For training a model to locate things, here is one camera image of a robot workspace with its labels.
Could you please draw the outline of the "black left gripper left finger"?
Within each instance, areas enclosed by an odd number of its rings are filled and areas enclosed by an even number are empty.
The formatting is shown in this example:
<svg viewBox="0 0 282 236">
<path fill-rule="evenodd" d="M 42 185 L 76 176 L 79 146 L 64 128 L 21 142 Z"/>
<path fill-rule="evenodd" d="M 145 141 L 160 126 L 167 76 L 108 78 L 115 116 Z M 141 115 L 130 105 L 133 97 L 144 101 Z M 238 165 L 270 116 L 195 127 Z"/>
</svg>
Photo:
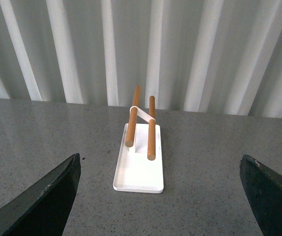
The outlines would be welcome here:
<svg viewBox="0 0 282 236">
<path fill-rule="evenodd" d="M 76 153 L 0 208 L 0 236 L 62 235 L 80 176 Z"/>
</svg>

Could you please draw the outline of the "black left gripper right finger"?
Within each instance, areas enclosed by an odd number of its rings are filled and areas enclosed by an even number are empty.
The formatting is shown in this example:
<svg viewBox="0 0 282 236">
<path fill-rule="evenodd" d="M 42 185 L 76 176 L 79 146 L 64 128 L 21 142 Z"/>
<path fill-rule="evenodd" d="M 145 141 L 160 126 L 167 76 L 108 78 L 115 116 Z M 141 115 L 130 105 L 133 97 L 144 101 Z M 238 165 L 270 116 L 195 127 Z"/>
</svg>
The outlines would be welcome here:
<svg viewBox="0 0 282 236">
<path fill-rule="evenodd" d="M 244 155 L 240 178 L 262 233 L 265 236 L 282 236 L 282 175 Z"/>
</svg>

